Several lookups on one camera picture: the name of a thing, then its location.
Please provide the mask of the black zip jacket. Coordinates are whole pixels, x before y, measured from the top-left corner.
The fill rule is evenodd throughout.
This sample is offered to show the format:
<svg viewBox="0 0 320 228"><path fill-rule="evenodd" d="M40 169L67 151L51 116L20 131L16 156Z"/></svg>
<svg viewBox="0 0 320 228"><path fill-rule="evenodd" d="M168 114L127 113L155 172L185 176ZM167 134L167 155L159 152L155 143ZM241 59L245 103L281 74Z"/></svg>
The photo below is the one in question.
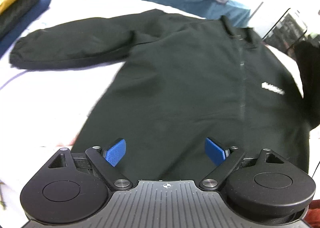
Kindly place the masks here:
<svg viewBox="0 0 320 228"><path fill-rule="evenodd" d="M132 181L201 180L213 170L206 138L248 157L269 148L309 169L309 133L319 125L319 66L303 91L251 28L227 18L150 10L89 18L21 38L10 63L27 70L124 65L82 127L72 151L127 145L118 169Z"/></svg>

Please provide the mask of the navy folded garment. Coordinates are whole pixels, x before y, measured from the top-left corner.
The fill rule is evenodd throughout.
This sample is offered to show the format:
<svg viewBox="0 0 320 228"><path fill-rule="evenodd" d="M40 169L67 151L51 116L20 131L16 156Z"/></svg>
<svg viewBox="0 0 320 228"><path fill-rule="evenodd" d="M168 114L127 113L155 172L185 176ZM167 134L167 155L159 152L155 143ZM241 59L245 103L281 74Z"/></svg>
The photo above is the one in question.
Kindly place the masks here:
<svg viewBox="0 0 320 228"><path fill-rule="evenodd" d="M33 7L31 7L20 19L11 27L11 29L1 37L1 57L7 52L9 47L21 35L21 33L42 13L44 13L51 0L39 0Z"/></svg>

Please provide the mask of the black folded garment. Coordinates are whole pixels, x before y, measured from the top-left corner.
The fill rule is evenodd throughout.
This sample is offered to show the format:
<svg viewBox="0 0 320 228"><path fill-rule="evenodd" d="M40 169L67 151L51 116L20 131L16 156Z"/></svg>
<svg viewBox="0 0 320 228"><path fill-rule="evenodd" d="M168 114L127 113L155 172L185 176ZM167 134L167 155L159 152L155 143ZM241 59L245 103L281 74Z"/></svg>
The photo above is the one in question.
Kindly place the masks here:
<svg viewBox="0 0 320 228"><path fill-rule="evenodd" d="M1 14L1 38L19 22L39 0L16 0Z"/></svg>

